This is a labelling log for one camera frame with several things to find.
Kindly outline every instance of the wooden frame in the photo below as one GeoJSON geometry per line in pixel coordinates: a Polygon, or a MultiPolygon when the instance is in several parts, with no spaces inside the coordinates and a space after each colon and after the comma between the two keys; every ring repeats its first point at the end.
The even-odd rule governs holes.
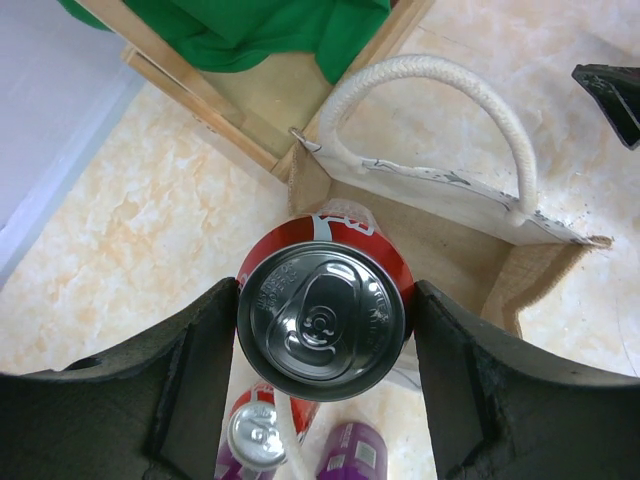
{"type": "MultiPolygon", "coordinates": [[[[132,68],[237,145],[261,167],[280,180],[287,180],[293,147],[288,148],[283,156],[275,155],[267,146],[269,139],[265,136],[269,135],[268,130],[264,130],[264,133],[248,133],[245,127],[256,122],[212,86],[200,71],[151,30],[122,0],[78,0],[78,3],[129,42],[123,59],[132,68]]],[[[432,3],[433,0],[399,0],[389,18],[355,58],[346,74],[397,52],[432,3]]],[[[306,125],[289,126],[295,126],[305,136],[314,138],[318,111],[317,108],[313,109],[306,125]]]]}

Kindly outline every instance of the wooden edge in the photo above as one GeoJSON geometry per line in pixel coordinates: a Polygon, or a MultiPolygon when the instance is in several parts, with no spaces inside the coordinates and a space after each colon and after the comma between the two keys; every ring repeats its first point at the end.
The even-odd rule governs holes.
{"type": "MultiPolygon", "coordinates": [[[[397,53],[409,34],[424,18],[433,2],[434,0],[399,0],[391,11],[389,18],[385,20],[374,37],[351,63],[343,78],[349,77],[350,74],[367,65],[379,62],[397,53]]],[[[302,131],[309,140],[314,140],[318,133],[318,118],[323,108],[324,104],[302,131]]],[[[294,144],[282,160],[271,170],[271,173],[283,182],[286,182],[289,176],[295,147],[296,145],[294,144]]]]}
{"type": "Polygon", "coordinates": [[[211,86],[200,72],[154,32],[122,0],[77,0],[111,30],[118,33],[162,72],[220,114],[240,122],[242,112],[211,86]]]}
{"type": "Polygon", "coordinates": [[[278,159],[276,157],[234,127],[218,112],[212,110],[211,107],[200,98],[185,90],[175,80],[165,75],[164,72],[159,70],[146,57],[136,52],[131,46],[124,49],[122,57],[136,72],[193,113],[216,133],[226,137],[262,168],[271,171],[277,165],[278,159]]]}

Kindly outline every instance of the soda can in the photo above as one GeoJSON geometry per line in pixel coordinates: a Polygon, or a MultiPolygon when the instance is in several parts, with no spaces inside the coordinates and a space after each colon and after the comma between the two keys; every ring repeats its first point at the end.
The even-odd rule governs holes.
{"type": "Polygon", "coordinates": [[[349,422],[327,438],[317,469],[318,480],[386,480],[387,446],[369,425],[349,422]]]}
{"type": "MultiPolygon", "coordinates": [[[[302,442],[318,411],[318,403],[291,398],[298,439],[302,442]]],[[[258,382],[231,407],[226,438],[216,460],[216,480],[271,480],[285,452],[276,424],[273,387],[258,382]]]]}
{"type": "Polygon", "coordinates": [[[409,268],[355,202],[331,200],[274,229],[238,281],[242,349],[265,380],[295,397],[334,401],[367,390],[411,333],[409,268]]]}

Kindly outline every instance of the purple bottle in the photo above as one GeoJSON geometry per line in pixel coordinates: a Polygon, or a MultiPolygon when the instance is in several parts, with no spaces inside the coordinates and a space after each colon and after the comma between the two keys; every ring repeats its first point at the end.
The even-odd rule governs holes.
{"type": "Polygon", "coordinates": [[[387,446],[364,423],[335,427],[324,446],[318,480],[387,480],[387,446]]]}

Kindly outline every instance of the embossed text on can lid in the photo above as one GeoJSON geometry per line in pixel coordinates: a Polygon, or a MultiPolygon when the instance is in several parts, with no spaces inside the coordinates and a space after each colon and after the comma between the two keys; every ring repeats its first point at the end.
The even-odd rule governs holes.
{"type": "Polygon", "coordinates": [[[267,402],[250,402],[231,417],[227,442],[233,456],[256,471],[273,470],[285,460],[276,425],[276,409],[267,402]]]}
{"type": "Polygon", "coordinates": [[[374,385],[395,362],[404,334],[402,300],[389,276],[366,254],[337,243],[276,252],[240,296],[238,335],[247,358],[276,387],[302,398],[337,400],[374,385]]]}

